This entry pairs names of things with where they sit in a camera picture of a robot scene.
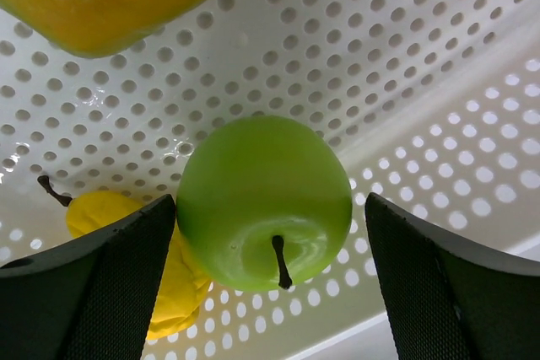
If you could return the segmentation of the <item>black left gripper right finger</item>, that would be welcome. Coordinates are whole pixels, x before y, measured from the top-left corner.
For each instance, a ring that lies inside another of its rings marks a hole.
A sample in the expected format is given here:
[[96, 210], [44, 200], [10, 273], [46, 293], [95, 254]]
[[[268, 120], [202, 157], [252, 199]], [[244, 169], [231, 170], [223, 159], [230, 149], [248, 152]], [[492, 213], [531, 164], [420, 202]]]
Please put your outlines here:
[[371, 192], [364, 214], [401, 359], [537, 359], [539, 264]]

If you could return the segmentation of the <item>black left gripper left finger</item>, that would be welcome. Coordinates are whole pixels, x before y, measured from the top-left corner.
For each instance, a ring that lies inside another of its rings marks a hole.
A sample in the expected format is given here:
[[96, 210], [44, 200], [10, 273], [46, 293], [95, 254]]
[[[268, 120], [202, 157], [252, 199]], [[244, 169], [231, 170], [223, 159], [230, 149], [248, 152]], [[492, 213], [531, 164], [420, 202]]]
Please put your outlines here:
[[129, 216], [1, 268], [3, 359], [139, 359], [176, 206]]

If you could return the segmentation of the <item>green apple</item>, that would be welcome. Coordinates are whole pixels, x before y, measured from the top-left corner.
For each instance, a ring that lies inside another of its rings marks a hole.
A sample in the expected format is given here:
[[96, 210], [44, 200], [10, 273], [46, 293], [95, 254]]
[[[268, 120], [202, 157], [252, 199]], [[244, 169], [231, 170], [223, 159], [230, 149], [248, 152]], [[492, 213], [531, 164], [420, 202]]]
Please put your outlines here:
[[289, 289], [322, 272], [353, 216], [338, 157], [280, 116], [241, 118], [208, 135], [186, 163], [176, 207], [201, 268], [241, 291]]

